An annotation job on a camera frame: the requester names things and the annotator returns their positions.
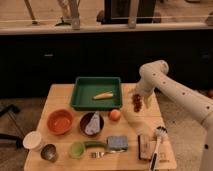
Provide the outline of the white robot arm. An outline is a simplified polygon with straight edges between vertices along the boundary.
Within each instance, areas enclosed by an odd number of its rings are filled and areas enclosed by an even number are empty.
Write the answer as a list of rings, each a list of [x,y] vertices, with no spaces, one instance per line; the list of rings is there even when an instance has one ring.
[[[213,171],[213,100],[172,80],[167,76],[168,71],[168,63],[164,60],[143,64],[139,69],[140,80],[133,92],[150,106],[151,96],[157,88],[191,113],[207,131],[199,171]]]

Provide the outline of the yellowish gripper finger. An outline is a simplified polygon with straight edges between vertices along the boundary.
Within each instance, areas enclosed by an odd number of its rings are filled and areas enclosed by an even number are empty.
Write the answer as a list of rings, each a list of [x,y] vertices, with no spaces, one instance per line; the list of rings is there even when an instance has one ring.
[[[146,106],[147,109],[150,108],[151,101],[152,101],[152,97],[151,96],[144,97],[144,104],[145,104],[145,106]]]
[[[134,89],[130,89],[128,93],[129,94],[132,94],[132,93],[134,94],[134,93],[136,93],[136,89],[135,88]]]

